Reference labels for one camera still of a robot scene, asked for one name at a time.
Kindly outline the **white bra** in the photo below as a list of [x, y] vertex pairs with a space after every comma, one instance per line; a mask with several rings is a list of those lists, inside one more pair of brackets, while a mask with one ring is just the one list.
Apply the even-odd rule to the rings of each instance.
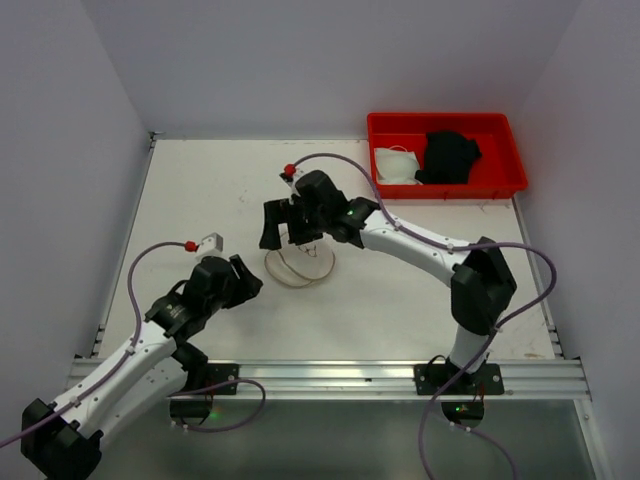
[[378, 182], [382, 185], [416, 185], [420, 169], [416, 153], [400, 145], [374, 149]]

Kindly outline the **white mesh laundry bag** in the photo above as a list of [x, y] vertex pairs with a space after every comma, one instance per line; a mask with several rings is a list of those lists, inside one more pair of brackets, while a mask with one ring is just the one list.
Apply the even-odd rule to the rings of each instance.
[[336, 266], [336, 254], [324, 240], [295, 245], [289, 235], [280, 234], [278, 250], [267, 251], [263, 265], [269, 276], [279, 285], [289, 289], [304, 289], [327, 280]]

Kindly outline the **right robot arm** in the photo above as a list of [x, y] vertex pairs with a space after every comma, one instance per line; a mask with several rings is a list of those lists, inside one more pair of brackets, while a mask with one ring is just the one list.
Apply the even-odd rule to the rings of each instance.
[[517, 290], [504, 255], [491, 239], [483, 237], [476, 244], [430, 239], [427, 230], [403, 225], [379, 202], [347, 198], [320, 170], [286, 181], [290, 196], [263, 205], [261, 249], [280, 249], [282, 231], [294, 245], [330, 236], [339, 243], [387, 254], [432, 275], [449, 288], [451, 314], [457, 323], [446, 358], [450, 369], [473, 375], [483, 366], [486, 343]]

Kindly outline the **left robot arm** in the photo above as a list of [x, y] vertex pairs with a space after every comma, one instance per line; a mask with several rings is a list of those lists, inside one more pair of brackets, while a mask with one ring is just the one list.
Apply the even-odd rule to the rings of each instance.
[[25, 408], [22, 455], [48, 479], [86, 479], [108, 440], [162, 399], [235, 388], [239, 375], [210, 374], [208, 357], [189, 340], [219, 310], [255, 298], [262, 286], [237, 255], [203, 258], [90, 374], [55, 400]]

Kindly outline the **black bra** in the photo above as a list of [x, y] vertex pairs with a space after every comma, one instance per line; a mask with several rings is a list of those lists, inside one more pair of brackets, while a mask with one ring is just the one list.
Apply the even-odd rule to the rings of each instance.
[[478, 143], [450, 130], [428, 132], [423, 167], [415, 174], [428, 185], [467, 184], [474, 164], [482, 158]]

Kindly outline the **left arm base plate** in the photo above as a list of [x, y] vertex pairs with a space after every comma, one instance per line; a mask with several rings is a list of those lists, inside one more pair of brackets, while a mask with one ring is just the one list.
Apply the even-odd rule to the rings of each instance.
[[[179, 391], [183, 394], [188, 391], [202, 389], [234, 380], [239, 377], [240, 365], [236, 363], [207, 363], [201, 365], [195, 372], [190, 372], [185, 386]], [[181, 423], [201, 426], [206, 420], [213, 417], [214, 397], [216, 395], [235, 395], [235, 385], [224, 386], [213, 391], [200, 393], [193, 400], [180, 400], [171, 398], [169, 403], [169, 415], [172, 420]]]

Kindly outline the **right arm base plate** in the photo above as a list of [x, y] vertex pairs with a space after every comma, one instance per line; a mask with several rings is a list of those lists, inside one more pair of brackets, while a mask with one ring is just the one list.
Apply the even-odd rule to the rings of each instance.
[[[433, 396], [456, 373], [457, 367], [443, 355], [433, 357], [427, 363], [413, 366], [413, 380], [419, 396]], [[461, 396], [461, 400], [441, 402], [445, 418], [456, 425], [475, 428], [485, 415], [485, 400], [488, 396], [505, 394], [500, 366], [483, 361], [473, 373], [463, 373], [447, 387], [441, 398]]]

